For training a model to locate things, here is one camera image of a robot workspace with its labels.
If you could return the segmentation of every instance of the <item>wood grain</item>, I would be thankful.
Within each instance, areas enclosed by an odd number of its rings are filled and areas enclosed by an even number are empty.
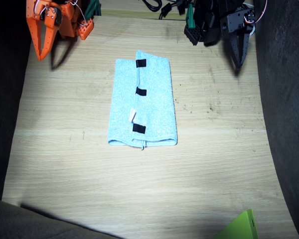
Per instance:
[[[261,238],[297,238],[268,146],[255,39],[235,75],[222,42],[192,46],[183,29],[97,17],[55,71],[31,47],[3,200],[127,239],[213,238],[253,209]],[[115,60],[137,50],[170,60],[176,146],[107,144]]]

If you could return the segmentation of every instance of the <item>black connector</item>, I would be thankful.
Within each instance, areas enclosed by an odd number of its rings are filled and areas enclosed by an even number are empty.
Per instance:
[[[186,2],[185,0],[176,0],[176,5],[178,8],[179,15],[183,15],[185,13],[185,8],[186,8],[185,2]]]
[[[164,7],[161,9],[161,15],[163,17],[166,17],[167,14],[171,11],[172,5],[170,3],[166,4]]]

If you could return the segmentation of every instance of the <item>white wire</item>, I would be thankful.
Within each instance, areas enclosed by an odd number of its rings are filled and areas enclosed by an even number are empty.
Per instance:
[[[249,34],[250,36],[254,35],[255,30],[256,30],[256,27],[255,27],[255,26],[256,26],[256,25],[254,25],[252,32]]]
[[[244,17],[245,22],[248,23],[248,24],[257,23],[257,22],[263,17],[263,15],[264,15],[264,13],[265,13],[265,11],[266,11],[266,8],[267,8],[267,2],[268,2],[268,0],[266,0],[264,10],[262,11],[262,13],[260,14],[259,18],[258,18],[256,21],[251,22],[251,21],[248,21],[246,17]]]
[[[36,8],[38,7],[38,3],[40,2],[40,0],[37,0],[36,1],[36,3],[35,3],[35,6],[34,6],[34,9],[33,9],[33,13],[34,13],[34,15],[36,15],[36,16],[38,16],[37,14],[36,14]]]
[[[80,8],[80,7],[78,6],[78,4],[77,4],[78,0],[76,0],[75,3],[71,2],[71,1],[66,1],[65,3],[68,3],[68,2],[71,3],[73,6],[76,5],[76,6],[80,9],[81,14],[82,14],[82,16],[83,16],[83,18],[84,18],[85,24],[81,24],[81,23],[79,23],[79,22],[78,22],[78,24],[79,24],[80,26],[86,26],[86,25],[87,25],[87,21],[86,21],[86,19],[85,19],[85,16],[84,16],[84,14],[83,14],[81,8]]]

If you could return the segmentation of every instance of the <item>black tape strip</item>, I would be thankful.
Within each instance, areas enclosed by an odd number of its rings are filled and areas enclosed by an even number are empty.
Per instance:
[[[142,89],[136,87],[136,92],[135,93],[139,94],[140,96],[146,96],[147,90],[142,90]]]
[[[139,125],[137,123],[133,124],[133,132],[138,132],[138,133],[145,133],[146,126]]]
[[[136,60],[136,68],[146,67],[146,59]]]

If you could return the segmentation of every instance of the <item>dark wall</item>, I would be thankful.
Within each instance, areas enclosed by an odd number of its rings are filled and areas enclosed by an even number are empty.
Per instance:
[[[25,2],[0,4],[0,199],[31,41]]]
[[[261,12],[264,0],[255,3]],[[256,26],[256,40],[270,149],[299,233],[299,0],[269,0]]]

